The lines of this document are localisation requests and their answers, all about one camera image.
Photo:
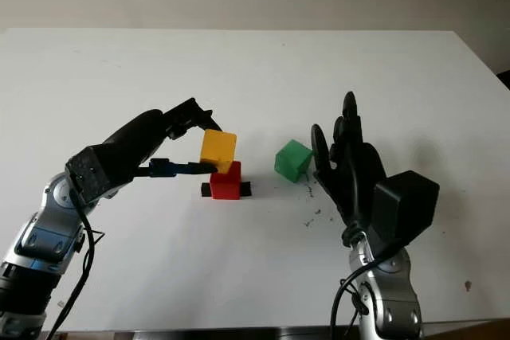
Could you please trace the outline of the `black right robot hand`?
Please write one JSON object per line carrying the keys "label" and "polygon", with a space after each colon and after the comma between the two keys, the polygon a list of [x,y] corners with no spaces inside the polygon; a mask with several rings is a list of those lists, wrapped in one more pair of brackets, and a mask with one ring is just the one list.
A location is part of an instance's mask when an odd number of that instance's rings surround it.
{"label": "black right robot hand", "polygon": [[343,99],[342,115],[334,124],[328,145],[318,124],[311,128],[314,177],[333,200],[345,229],[342,244],[357,243],[371,223],[375,184],[386,177],[377,150],[363,141],[361,118],[354,92]]}

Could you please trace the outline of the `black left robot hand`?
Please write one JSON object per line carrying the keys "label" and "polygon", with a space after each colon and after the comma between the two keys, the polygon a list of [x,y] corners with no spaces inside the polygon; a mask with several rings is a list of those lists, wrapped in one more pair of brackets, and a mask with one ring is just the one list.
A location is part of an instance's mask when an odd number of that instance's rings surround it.
{"label": "black left robot hand", "polygon": [[167,158],[152,159],[165,139],[183,137],[192,127],[220,131],[211,110],[202,109],[194,98],[167,112],[153,109],[135,117],[108,137],[104,143],[116,156],[115,171],[132,180],[135,177],[163,178],[178,174],[212,174],[216,167],[196,162],[177,164]]}

